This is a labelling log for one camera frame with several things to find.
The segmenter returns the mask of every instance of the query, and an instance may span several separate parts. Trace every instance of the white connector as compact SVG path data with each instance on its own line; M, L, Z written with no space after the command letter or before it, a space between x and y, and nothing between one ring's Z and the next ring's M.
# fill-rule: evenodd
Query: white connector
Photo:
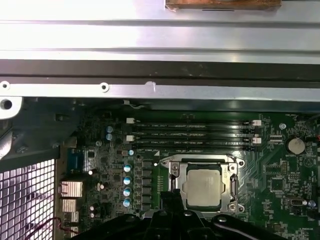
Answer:
M252 120L252 126L261 126L262 121L261 120Z
M261 137L253 137L252 138L252 143L253 144L261 144L262 143Z
M133 141L135 140L135 136L133 136L133 135L127 135L126 138L125 138L125 140L126 140L127 142L133 142Z
M134 124L136 120L133 117L127 117L126 118L126 123L127 124Z

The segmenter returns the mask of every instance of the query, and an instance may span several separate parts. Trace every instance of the metal mesh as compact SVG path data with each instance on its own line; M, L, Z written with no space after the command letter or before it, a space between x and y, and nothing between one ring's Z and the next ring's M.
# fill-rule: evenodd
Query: metal mesh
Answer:
M54 215L55 160L0 173L0 240L24 240ZM51 221L31 240L51 240Z

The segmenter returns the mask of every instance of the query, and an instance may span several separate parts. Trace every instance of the red wire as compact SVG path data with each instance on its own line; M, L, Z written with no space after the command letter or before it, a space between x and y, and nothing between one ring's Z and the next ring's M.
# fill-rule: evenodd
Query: red wire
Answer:
M44 223L38 225L33 232L31 232L28 236L25 237L24 240L29 240L33 235L35 235L36 232L38 232L40 229L42 229L45 225L47 225L47 223L49 223L50 221L52 220L58 220L58 229L62 230L62 231L65 231L65 232L71 232L71 233L75 233L75 234L79 234L77 231L73 231L71 229L68 229L68 228L64 228L62 227L62 221L61 221L61 218L60 217L52 217L52 218L49 218L48 220L46 220Z

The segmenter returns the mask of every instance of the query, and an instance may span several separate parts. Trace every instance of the wooden block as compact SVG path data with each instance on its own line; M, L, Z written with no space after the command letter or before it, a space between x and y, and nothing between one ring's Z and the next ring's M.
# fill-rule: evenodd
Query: wooden block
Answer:
M281 6L282 0L166 0L169 9L248 9L262 10Z

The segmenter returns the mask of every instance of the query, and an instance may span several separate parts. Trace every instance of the sheet metal panel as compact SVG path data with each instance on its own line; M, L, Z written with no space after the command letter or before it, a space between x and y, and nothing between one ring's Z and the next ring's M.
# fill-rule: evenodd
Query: sheet metal panel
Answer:
M165 9L163 0L4 4L0 58L320 63L320 2L274 11Z

